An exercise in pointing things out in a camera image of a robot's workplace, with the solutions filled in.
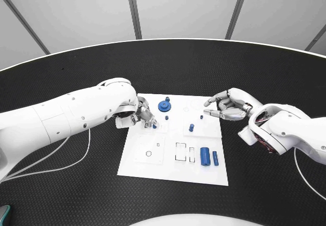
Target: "white edge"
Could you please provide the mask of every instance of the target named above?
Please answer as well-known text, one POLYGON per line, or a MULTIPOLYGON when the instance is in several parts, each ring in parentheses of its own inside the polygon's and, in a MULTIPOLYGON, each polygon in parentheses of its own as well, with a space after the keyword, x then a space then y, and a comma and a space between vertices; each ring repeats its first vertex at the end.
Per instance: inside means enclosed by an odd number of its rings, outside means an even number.
POLYGON ((19 64, 16 64, 16 65, 13 65, 13 66, 10 66, 10 67, 2 69, 0 72, 5 71, 5 70, 8 70, 8 69, 10 69, 10 68, 13 68, 15 66, 18 66, 18 65, 21 65, 21 64, 25 64, 25 63, 34 61, 34 60, 42 59, 42 58, 45 58, 45 57, 49 57, 49 56, 55 55, 55 54, 65 53, 65 52, 72 51, 72 50, 77 50, 77 49, 83 49, 83 48, 94 47, 94 46, 101 46, 101 45, 107 45, 107 44, 114 44, 114 43, 123 43, 123 42, 130 42, 130 41, 147 41, 147 40, 214 40, 214 41, 231 41, 231 42, 250 43, 250 44, 257 44, 257 45, 263 45, 263 46, 272 46, 272 47, 289 49, 289 50, 293 50, 293 51, 297 51, 297 52, 310 54, 310 55, 313 55, 313 56, 326 58, 325 55, 318 54, 318 53, 308 52, 308 51, 305 51, 305 50, 299 50, 299 49, 295 49, 295 48, 289 48, 289 47, 277 46, 277 45, 270 45, 270 44, 264 44, 264 43, 259 43, 259 42, 251 42, 251 41, 238 41, 238 40, 227 40, 227 39, 201 39, 201 38, 163 38, 163 39, 140 39, 140 40, 116 41, 116 42, 109 42, 109 43, 103 43, 103 44, 97 44, 97 45, 91 45, 91 46, 85 46, 85 47, 68 49, 68 50, 61 51, 61 52, 58 52, 58 53, 52 53, 52 54, 45 55, 45 56, 41 56, 41 57, 38 57, 38 58, 35 58, 35 59, 32 59, 32 60, 28 60, 28 61, 19 63, 19 64))

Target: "screw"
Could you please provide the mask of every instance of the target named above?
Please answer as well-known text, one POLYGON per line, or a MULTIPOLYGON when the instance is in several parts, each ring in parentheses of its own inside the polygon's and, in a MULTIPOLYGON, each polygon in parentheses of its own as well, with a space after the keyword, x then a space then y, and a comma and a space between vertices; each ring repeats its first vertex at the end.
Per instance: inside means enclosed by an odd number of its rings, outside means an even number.
POLYGON ((191 131, 191 132, 194 131, 194 127, 195 127, 195 125, 191 124, 191 127, 189 127, 189 131, 191 131))

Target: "cable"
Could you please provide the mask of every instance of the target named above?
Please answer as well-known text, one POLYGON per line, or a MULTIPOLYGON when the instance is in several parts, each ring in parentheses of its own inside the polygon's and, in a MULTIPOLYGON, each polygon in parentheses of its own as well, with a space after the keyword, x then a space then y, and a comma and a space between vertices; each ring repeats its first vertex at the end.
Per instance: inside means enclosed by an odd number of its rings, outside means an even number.
POLYGON ((88 150, 90 150, 90 144, 91 144, 91 130, 88 130, 88 147, 87 147, 87 153, 85 153, 84 157, 83 157, 74 164, 71 164, 70 166, 65 166, 65 167, 62 167, 62 168, 59 168, 59 169, 51 169, 51 170, 45 170, 45 171, 35 172, 35 173, 26 173, 26 174, 23 174, 23 175, 19 175, 19 176, 6 178, 3 181, 8 181, 8 180, 12 180, 12 179, 16 179, 16 178, 21 178, 21 177, 34 175, 34 174, 49 173, 49 172, 59 171, 59 170, 64 170, 64 169, 70 168, 70 167, 74 166, 77 163, 80 163, 80 162, 84 160, 84 158, 87 157, 88 150))
POLYGON ((308 184, 309 187, 312 188, 312 190, 313 190, 313 191, 316 192, 316 194, 326 200, 326 197, 315 190, 315 188, 312 187, 312 185, 308 183, 308 180, 306 180, 306 178, 305 178, 305 176, 303 176, 303 173, 302 173, 300 168, 299 168, 299 165, 297 165, 297 155, 296 155, 296 151, 297 151, 297 148, 295 148, 295 161, 296 161, 296 166, 297 166, 299 173, 300 173, 300 175, 302 175, 302 177, 303 177, 303 180, 305 180, 306 184, 308 184))
POLYGON ((15 172, 15 173, 12 173, 8 177, 6 177, 6 179, 8 178, 10 178, 10 177, 13 177, 15 175, 18 175, 18 174, 21 174, 23 171, 26 171, 32 166, 35 166, 38 163, 41 163, 59 149, 61 149, 61 147, 64 146, 64 144, 67 143, 67 141, 68 141, 68 139, 70 139, 70 137, 67 137, 67 139, 65 139, 65 141, 62 142, 62 144, 59 145, 59 147, 57 148, 57 150, 46 156, 46 157, 44 157, 39 161, 36 161, 34 164, 31 164, 29 166, 26 166, 22 170, 19 170, 18 172, 15 172))

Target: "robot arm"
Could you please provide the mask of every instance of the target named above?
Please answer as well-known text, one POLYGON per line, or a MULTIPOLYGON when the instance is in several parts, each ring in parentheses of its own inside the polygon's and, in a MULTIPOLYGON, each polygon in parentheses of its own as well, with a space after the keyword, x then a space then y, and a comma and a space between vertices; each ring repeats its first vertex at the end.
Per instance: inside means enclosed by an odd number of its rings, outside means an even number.
POLYGON ((130 81, 110 79, 34 106, 0 114, 0 182, 39 148, 116 117, 117 128, 158 121, 130 81))
POLYGON ((231 121, 250 117, 248 126, 238 133, 248 145, 260 141, 270 153, 280 155, 296 147, 326 164, 326 117, 312 119, 290 105, 263 105, 237 88, 217 94, 204 105, 215 101, 221 101, 221 111, 205 110, 205 114, 231 121))

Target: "black table surface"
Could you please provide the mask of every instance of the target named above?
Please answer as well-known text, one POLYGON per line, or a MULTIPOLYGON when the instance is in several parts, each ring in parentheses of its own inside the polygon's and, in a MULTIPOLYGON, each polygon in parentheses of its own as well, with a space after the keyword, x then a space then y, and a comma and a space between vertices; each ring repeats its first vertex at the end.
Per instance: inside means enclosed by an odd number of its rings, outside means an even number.
MULTIPOLYGON (((218 40, 142 40, 72 50, 0 72, 0 112, 38 104, 101 81, 123 77, 139 93, 212 96, 237 87, 261 103, 290 104, 325 116, 326 59, 253 43, 218 40)), ((293 159, 248 146, 237 133, 248 119, 221 121, 230 186, 117 176, 129 129, 114 120, 91 129, 84 161, 67 170, 0 184, 0 205, 13 208, 12 225, 127 226, 158 216, 202 213, 266 226, 325 225, 326 201, 308 187, 293 159)), ((34 152, 19 170, 59 146, 34 152)), ((72 164, 88 132, 26 172, 72 164)), ((326 195, 326 166, 297 152, 312 186, 326 195)))

